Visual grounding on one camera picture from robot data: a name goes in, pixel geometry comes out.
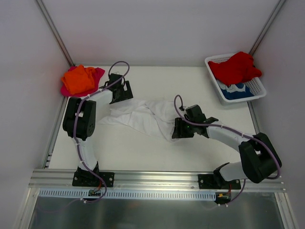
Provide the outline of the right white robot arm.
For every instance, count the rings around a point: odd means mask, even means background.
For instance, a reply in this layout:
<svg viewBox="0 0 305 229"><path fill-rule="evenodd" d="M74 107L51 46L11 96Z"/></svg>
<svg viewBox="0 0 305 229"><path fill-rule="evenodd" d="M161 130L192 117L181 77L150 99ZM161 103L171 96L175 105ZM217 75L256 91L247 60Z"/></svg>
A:
<svg viewBox="0 0 305 229"><path fill-rule="evenodd" d="M198 105L187 108L175 105L174 109L178 117L174 121L173 139L200 135L216 140L239 154L238 162L227 162L213 171L213 183L217 188L225 188L236 179L249 179L258 184L265 179L280 177L282 162L266 134L242 133L215 117L207 118Z"/></svg>

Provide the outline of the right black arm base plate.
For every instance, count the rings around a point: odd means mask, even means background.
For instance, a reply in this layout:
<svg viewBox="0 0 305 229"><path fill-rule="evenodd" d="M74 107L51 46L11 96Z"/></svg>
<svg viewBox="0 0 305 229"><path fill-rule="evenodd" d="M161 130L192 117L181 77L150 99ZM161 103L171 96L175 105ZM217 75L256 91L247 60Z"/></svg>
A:
<svg viewBox="0 0 305 229"><path fill-rule="evenodd" d="M212 173L198 174L199 189L232 189L240 190L240 180L225 181Z"/></svg>

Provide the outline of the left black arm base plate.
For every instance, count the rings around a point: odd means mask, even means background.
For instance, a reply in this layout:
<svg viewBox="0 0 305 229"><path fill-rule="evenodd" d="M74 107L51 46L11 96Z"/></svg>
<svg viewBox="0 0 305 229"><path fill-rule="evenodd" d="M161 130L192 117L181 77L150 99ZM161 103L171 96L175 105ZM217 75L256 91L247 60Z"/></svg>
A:
<svg viewBox="0 0 305 229"><path fill-rule="evenodd" d="M103 179L106 187L113 187L115 173L99 172L98 175ZM101 184L101 187L104 187L104 184L101 182L101 180L89 171L77 170L74 173L72 180L72 186L74 187L98 187L99 184Z"/></svg>

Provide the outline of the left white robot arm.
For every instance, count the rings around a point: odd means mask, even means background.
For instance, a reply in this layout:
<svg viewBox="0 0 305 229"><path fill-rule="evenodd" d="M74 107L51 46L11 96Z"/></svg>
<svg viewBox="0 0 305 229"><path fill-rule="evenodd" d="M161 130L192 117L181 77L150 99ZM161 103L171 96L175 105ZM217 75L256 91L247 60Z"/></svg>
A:
<svg viewBox="0 0 305 229"><path fill-rule="evenodd" d="M133 98L130 82L123 75L111 73L109 80L97 91L84 98L71 97L68 100L63 130L73 140L79 158L76 177L88 186L95 186L100 180L98 161L94 155L90 137L96 126L97 105L114 104Z"/></svg>

